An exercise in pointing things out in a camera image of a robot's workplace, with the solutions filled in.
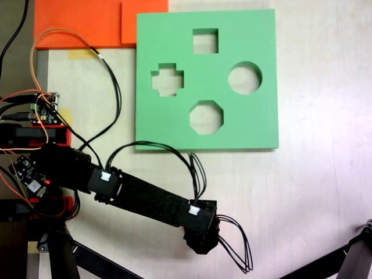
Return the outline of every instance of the green shape sorter board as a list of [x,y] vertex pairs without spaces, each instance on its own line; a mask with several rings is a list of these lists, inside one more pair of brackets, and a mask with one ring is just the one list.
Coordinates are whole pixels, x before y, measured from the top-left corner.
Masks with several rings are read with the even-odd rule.
[[[200,33],[217,34],[216,53],[194,54],[193,35]],[[152,76],[169,65],[183,73],[184,84],[164,97],[152,88]],[[259,73],[254,93],[230,87],[228,75],[239,65]],[[190,125],[199,103],[222,112],[223,125],[214,134],[198,134]],[[278,148],[275,11],[139,14],[135,133],[137,141],[176,149]]]

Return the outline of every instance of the orange board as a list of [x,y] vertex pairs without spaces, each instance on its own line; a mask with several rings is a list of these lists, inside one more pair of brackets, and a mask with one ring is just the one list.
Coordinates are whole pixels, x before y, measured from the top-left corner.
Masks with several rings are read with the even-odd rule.
[[121,7],[121,43],[133,48],[137,42],[138,13],[166,13],[168,0],[123,0]]
[[[34,39],[47,29],[62,27],[80,33],[96,48],[135,47],[137,13],[167,11],[167,0],[35,0]],[[36,48],[87,46],[73,35],[52,33]]]

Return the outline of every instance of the orange wire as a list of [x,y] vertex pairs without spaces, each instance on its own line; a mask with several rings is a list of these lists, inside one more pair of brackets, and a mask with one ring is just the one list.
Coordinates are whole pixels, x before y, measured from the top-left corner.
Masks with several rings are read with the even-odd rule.
[[20,157],[18,154],[15,154],[13,151],[11,151],[11,150],[9,150],[8,151],[10,154],[13,154],[13,155],[15,155],[15,156],[17,156],[18,158]]
[[49,96],[51,96],[50,93],[44,92],[44,91],[39,90],[39,89],[28,89],[28,90],[22,90],[22,91],[18,91],[18,92],[12,93],[12,94],[10,94],[10,95],[8,95],[8,96],[2,98],[2,99],[0,100],[0,103],[3,102],[3,101],[6,100],[6,99],[12,97],[12,96],[20,95],[20,94],[28,93],[28,92],[41,92],[41,93],[48,94]]
[[[39,92],[40,95],[39,95],[39,97],[38,97],[37,99],[39,99],[40,97],[43,97],[44,100],[45,100],[47,103],[51,104],[51,103],[50,103],[47,99],[45,99],[45,97],[44,97],[45,95],[49,95],[49,96],[51,96],[51,94],[50,94],[50,93],[47,93],[47,92],[45,92],[45,91],[43,91],[43,90],[38,90],[38,89],[22,90],[22,91],[19,91],[19,92],[12,93],[12,94],[10,94],[10,95],[4,97],[3,99],[1,99],[0,102],[3,102],[4,100],[6,100],[6,99],[8,99],[8,98],[10,98],[10,97],[12,97],[12,96],[19,95],[19,94],[23,94],[23,93],[27,93],[27,92]],[[39,114],[38,114],[38,112],[37,112],[37,105],[35,105],[35,115],[36,115],[36,118],[38,119],[38,121],[40,122],[40,125],[41,125],[41,127],[42,127],[42,129],[43,129],[43,131],[44,131],[44,133],[45,133],[45,135],[46,135],[46,143],[48,143],[48,142],[49,142],[49,135],[48,135],[48,132],[47,132],[47,130],[45,129],[44,125],[42,124],[42,121],[40,120]],[[39,149],[41,149],[41,147],[38,147],[38,148],[6,148],[6,149],[0,148],[0,151],[13,151],[13,150],[32,151],[32,150],[39,150]]]
[[78,32],[75,32],[74,30],[71,30],[71,29],[67,29],[67,28],[51,28],[51,29],[48,29],[48,30],[45,30],[44,32],[42,32],[34,41],[33,43],[33,46],[31,47],[31,53],[30,53],[30,69],[31,69],[31,75],[33,77],[33,80],[34,80],[34,83],[36,85],[36,87],[41,90],[41,86],[36,78],[36,74],[35,74],[35,69],[34,69],[34,51],[35,51],[35,46],[37,44],[37,42],[45,35],[47,35],[48,33],[54,33],[54,32],[66,32],[66,33],[70,33],[70,34],[73,34],[75,36],[77,36],[78,38],[80,38],[83,42],[85,42],[89,47],[91,47],[91,44],[82,36],[80,35]]
[[23,197],[22,195],[20,195],[16,190],[14,190],[14,189],[13,189],[13,188],[8,184],[8,182],[6,182],[4,176],[2,176],[2,173],[0,173],[0,177],[1,177],[2,181],[4,181],[5,185],[8,186],[8,188],[9,188],[10,190],[12,190],[14,194],[16,194],[17,196],[19,196],[20,198],[22,198],[22,200],[24,200],[25,202],[29,203],[29,201],[28,201],[25,197]]

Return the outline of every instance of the wooden surface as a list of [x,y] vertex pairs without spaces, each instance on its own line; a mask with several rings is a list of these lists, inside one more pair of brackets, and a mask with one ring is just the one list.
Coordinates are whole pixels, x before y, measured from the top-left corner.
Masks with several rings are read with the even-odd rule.
[[[203,198],[217,199],[218,212],[242,224],[255,270],[243,275],[220,246],[196,255],[182,229],[97,203],[92,195],[81,194],[81,212],[68,227],[77,241],[148,279],[280,278],[339,248],[372,217],[372,2],[197,2],[173,0],[170,11],[277,13],[279,149],[198,152],[208,176]],[[92,145],[105,162],[134,140],[135,50],[102,54],[123,92],[120,120]],[[48,67],[48,91],[61,94],[60,107],[71,109],[78,133],[89,138],[112,121],[113,87],[99,61],[50,51]],[[192,197],[189,174],[173,155],[126,149],[114,165]],[[223,224],[221,235],[242,252],[237,230]],[[41,278],[48,278],[46,266],[42,261]]]

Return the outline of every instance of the black cable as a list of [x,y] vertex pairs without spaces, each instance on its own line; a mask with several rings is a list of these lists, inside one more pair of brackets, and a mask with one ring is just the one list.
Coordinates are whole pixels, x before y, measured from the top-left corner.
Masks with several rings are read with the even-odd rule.
[[46,102],[39,102],[46,110],[49,111],[50,114],[52,114],[53,116],[56,116],[58,117],[58,119],[71,131],[71,133],[73,133],[80,141],[82,141],[83,143],[85,143],[87,145],[87,147],[92,150],[92,152],[94,153],[94,155],[96,156],[97,158],[97,161],[98,161],[98,164],[99,164],[99,167],[103,170],[103,165],[102,165],[102,162],[101,162],[101,159],[99,158],[98,154],[94,151],[94,149],[90,146],[90,144],[79,134],[77,134],[72,128],[71,126],[67,123],[67,121],[62,117],[62,115],[59,114],[59,112],[53,108],[53,107],[50,107],[48,105],[48,103]]
[[194,160],[196,162],[196,165],[199,169],[199,172],[202,176],[202,181],[203,181],[203,189],[200,191],[198,191],[198,199],[201,198],[201,196],[204,194],[206,188],[207,188],[207,176],[205,174],[205,171],[204,171],[204,168],[203,168],[203,165],[202,163],[200,162],[199,158],[197,157],[197,155],[195,153],[189,153],[189,156],[191,157],[190,158],[190,161],[191,160]]
[[79,198],[78,191],[77,190],[74,190],[74,193],[75,193],[75,203],[74,203],[74,206],[73,206],[72,211],[71,211],[72,216],[71,217],[68,217],[66,219],[66,221],[75,218],[78,215],[79,211],[80,211],[80,198]]
[[196,173],[195,167],[192,167],[191,164],[181,155],[181,153],[179,153],[179,151],[177,151],[176,149],[174,149],[173,147],[171,147],[169,145],[160,144],[160,143],[151,142],[151,141],[135,141],[135,142],[132,142],[131,144],[123,145],[123,146],[117,148],[109,156],[109,159],[108,159],[108,161],[106,163],[105,170],[109,173],[110,172],[110,167],[112,165],[112,162],[113,162],[113,159],[115,158],[115,156],[121,150],[123,150],[124,148],[129,147],[129,146],[134,146],[134,145],[144,145],[144,146],[158,147],[158,148],[162,148],[162,149],[168,150],[168,151],[172,152],[173,154],[175,154],[187,166],[187,169],[189,170],[189,172],[191,174],[192,184],[193,184],[193,187],[194,187],[194,206],[196,206],[196,203],[198,201],[198,192],[197,192],[197,181],[198,181],[198,178],[197,178],[197,173]]
[[[97,54],[99,55],[100,53],[93,47],[91,46],[91,49]],[[104,128],[101,132],[99,132],[97,135],[95,135],[94,137],[92,137],[91,139],[89,139],[87,141],[87,143],[89,144],[90,142],[92,142],[93,140],[97,139],[98,137],[102,136],[104,133],[106,133],[108,130],[111,129],[112,126],[114,126],[114,124],[117,122],[117,120],[119,119],[119,116],[120,116],[120,112],[121,112],[121,90],[120,90],[120,86],[119,86],[119,83],[117,82],[117,79],[114,75],[114,73],[112,72],[112,69],[110,68],[110,66],[108,65],[108,63],[106,62],[105,59],[101,59],[103,64],[105,65],[105,67],[107,68],[109,74],[110,74],[110,77],[112,79],[112,83],[114,85],[114,89],[115,89],[115,98],[116,98],[116,114],[115,114],[115,118],[114,120],[106,127]],[[82,146],[79,147],[79,151],[82,151],[85,147],[87,146],[86,143],[84,143]]]
[[3,106],[0,108],[0,115],[4,114],[8,109],[14,108],[16,106],[24,105],[25,103],[11,103],[9,105]]
[[235,225],[240,230],[243,242],[244,242],[244,260],[236,253],[236,251],[230,246],[230,244],[221,236],[219,236],[219,243],[223,246],[223,248],[226,250],[226,252],[229,254],[229,256],[233,259],[235,264],[239,267],[239,269],[244,273],[248,273],[253,270],[253,260],[252,260],[252,253],[251,253],[251,247],[249,246],[248,239],[246,237],[246,234],[241,227],[241,225],[234,220],[233,218],[226,216],[226,215],[217,215],[218,221],[225,221],[230,224]]
[[22,195],[22,190],[20,189],[20,186],[18,184],[18,182],[15,180],[14,176],[12,176],[6,169],[4,169],[2,166],[0,166],[0,170],[6,174],[6,176],[8,176],[10,178],[10,180],[12,180],[12,183],[16,186],[18,192],[20,195]]
[[27,16],[27,9],[28,9],[28,0],[25,0],[24,2],[24,10],[23,10],[23,16],[22,16],[22,19],[21,19],[21,22],[17,28],[17,30],[15,31],[15,33],[12,35],[12,37],[10,38],[10,40],[6,43],[4,49],[2,50],[1,52],[1,55],[0,55],[0,79],[1,79],[1,72],[2,72],[2,61],[4,59],[4,56],[5,56],[5,52],[8,50],[8,48],[10,47],[10,45],[12,44],[12,42],[15,40],[15,38],[17,37],[19,31],[21,31],[22,29],[22,26],[24,24],[24,21],[26,20],[26,16]]

